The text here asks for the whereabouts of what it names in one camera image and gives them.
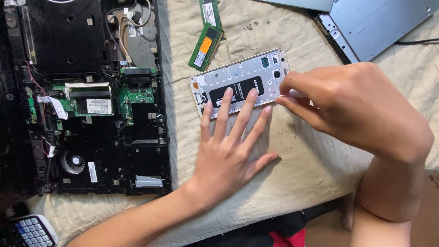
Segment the calculator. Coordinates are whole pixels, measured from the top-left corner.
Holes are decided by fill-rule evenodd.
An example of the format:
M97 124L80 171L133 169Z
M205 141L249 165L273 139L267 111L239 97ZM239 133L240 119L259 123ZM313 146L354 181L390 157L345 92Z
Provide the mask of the calculator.
M19 233L28 247L51 247L59 242L55 230L46 217L40 214L30 214L12 220L15 230Z

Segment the human hand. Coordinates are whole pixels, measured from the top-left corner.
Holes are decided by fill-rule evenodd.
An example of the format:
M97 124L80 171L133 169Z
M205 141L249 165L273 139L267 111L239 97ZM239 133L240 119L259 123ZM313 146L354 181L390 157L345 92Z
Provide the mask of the human hand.
M242 134L256 102L256 89L249 92L235 125L229 136L226 136L232 96L233 90L228 88L221 102L213 137L210 136L212 103L209 101L206 104L201 120L201 142L195 162L195 172L185 184L196 197L197 202L194 203L201 203L206 210L236 193L270 161L278 157L276 153L267 153L258 160L248 163L272 109L268 105L261 111L247 138L242 140Z
M317 131L375 154L411 162L430 152L434 135L424 117L372 63L290 72L275 100Z

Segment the white cable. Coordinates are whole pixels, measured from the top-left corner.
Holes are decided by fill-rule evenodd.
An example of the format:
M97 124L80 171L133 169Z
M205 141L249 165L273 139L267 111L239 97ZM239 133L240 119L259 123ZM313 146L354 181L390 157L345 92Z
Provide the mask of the white cable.
M74 0L67 0L67 1L47 0L47 1L52 2L52 3L56 3L56 4L66 4L66 3L71 3L71 2L73 2Z
M135 23L133 20L131 20L130 18L128 18L128 17L126 17L126 16L122 16L122 17L120 18L120 21L119 21L119 39L120 39L120 46L122 47L122 49L124 50L124 52L125 52L125 54L126 54L126 61L127 61L128 63L132 63L133 61L131 60L131 56L128 54L128 51L126 50L125 45L123 44L122 22L123 22L124 19L127 19L127 20L128 20L129 22L131 22L135 27L143 27L143 26L145 26L145 25L148 23L149 19L151 18L151 11L152 11L152 10L151 10L151 2L150 2L149 0L146 0L146 2L148 3L148 9L149 9L149 12L148 12L148 18L146 18L146 21L145 21L144 23L138 25L137 23Z

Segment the calculator keypad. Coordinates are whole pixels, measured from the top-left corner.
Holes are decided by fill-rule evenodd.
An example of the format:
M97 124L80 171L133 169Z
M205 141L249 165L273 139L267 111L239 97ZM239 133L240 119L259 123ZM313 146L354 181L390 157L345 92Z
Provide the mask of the calculator keypad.
M15 226L29 247L51 247L54 245L51 236L43 229L37 217L20 220Z

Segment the beige blanket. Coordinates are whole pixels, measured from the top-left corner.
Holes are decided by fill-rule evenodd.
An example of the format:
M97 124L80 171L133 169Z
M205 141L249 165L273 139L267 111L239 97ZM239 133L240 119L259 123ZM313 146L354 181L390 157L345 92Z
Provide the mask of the beige blanket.
M286 50L291 70L340 65L306 11L251 0L221 0L221 20L227 35L211 68L270 49ZM188 78L197 73L187 63L202 30L196 0L159 0L163 72L170 135L173 186L191 177L197 155L200 118ZM244 30L252 24L253 30ZM407 35L407 40L439 37L439 13ZM439 134L439 46L392 46L378 64ZM230 126L235 116L231 117ZM439 166L438 141L427 167ZM183 246L277 215L307 208L353 191L371 155L312 130L308 124L275 106L270 127L254 150L267 148L281 160L271 164L236 195L205 215L175 227L151 246ZM90 227L151 196L46 195L29 200L34 213L45 215L60 237L60 246Z

